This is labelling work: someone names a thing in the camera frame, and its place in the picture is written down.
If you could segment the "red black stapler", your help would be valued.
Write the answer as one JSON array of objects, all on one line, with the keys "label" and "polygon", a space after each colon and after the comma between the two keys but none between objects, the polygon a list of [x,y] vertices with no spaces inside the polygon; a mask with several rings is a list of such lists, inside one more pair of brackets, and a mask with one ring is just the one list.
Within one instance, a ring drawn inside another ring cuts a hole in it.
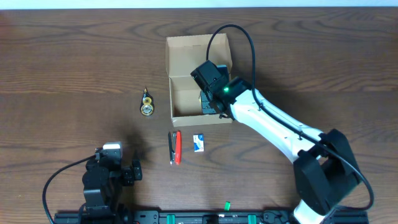
[{"label": "red black stapler", "polygon": [[180,131],[169,132],[169,156],[170,164],[180,165],[182,161],[182,134]]}]

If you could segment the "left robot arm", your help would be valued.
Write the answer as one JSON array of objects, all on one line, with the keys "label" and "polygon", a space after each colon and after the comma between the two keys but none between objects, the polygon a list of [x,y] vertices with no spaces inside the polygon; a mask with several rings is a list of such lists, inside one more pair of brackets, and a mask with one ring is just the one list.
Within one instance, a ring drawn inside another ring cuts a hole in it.
[{"label": "left robot arm", "polygon": [[129,166],[123,167],[119,149],[97,148],[94,158],[86,163],[86,172],[82,177],[89,216],[115,216],[123,187],[132,186],[141,179],[140,160],[133,159]]}]

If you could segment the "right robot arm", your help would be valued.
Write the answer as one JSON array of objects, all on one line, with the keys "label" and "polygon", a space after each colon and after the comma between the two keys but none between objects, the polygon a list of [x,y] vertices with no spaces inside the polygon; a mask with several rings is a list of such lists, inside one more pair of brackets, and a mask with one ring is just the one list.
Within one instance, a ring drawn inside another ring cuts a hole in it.
[{"label": "right robot arm", "polygon": [[293,210],[296,222],[325,221],[365,181],[346,136],[337,129],[323,133],[297,121],[241,78],[195,81],[221,114],[258,132],[293,164],[301,198]]}]

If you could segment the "open cardboard box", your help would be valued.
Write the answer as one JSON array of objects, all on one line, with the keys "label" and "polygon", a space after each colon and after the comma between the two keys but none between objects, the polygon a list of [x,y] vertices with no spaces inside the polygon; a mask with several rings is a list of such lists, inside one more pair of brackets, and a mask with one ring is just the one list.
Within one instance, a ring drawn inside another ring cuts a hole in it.
[{"label": "open cardboard box", "polygon": [[206,59],[216,65],[226,65],[232,69],[231,51],[226,34],[210,34],[167,37],[165,45],[165,66],[170,87],[170,116],[175,127],[198,126],[206,124],[226,124],[232,119],[219,119],[217,114],[203,114],[198,97],[201,89],[191,77],[191,72]]}]

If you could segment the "black yellow correction tape dispenser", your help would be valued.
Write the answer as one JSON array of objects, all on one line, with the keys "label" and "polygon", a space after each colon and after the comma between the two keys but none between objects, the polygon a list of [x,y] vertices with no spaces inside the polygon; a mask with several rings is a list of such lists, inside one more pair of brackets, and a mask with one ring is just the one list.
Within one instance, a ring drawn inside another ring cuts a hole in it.
[{"label": "black yellow correction tape dispenser", "polygon": [[151,116],[154,113],[154,100],[153,97],[147,91],[147,88],[144,88],[140,112],[144,116]]}]

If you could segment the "small green clip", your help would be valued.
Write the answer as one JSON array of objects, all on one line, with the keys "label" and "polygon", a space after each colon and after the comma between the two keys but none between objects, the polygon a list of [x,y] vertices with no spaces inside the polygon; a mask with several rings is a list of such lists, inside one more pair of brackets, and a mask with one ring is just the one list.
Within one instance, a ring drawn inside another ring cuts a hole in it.
[{"label": "small green clip", "polygon": [[225,202],[224,211],[229,211],[230,210],[230,206],[231,206],[230,202]]}]

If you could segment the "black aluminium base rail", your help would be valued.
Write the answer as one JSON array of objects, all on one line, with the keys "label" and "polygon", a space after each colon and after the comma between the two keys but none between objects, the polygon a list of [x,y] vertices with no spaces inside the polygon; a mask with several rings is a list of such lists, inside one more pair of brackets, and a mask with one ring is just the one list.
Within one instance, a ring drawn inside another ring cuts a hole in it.
[{"label": "black aluminium base rail", "polygon": [[158,212],[156,210],[135,211],[121,218],[91,218],[86,212],[57,213],[55,223],[132,223],[132,224],[278,224],[297,223],[288,210],[266,210],[264,212]]}]

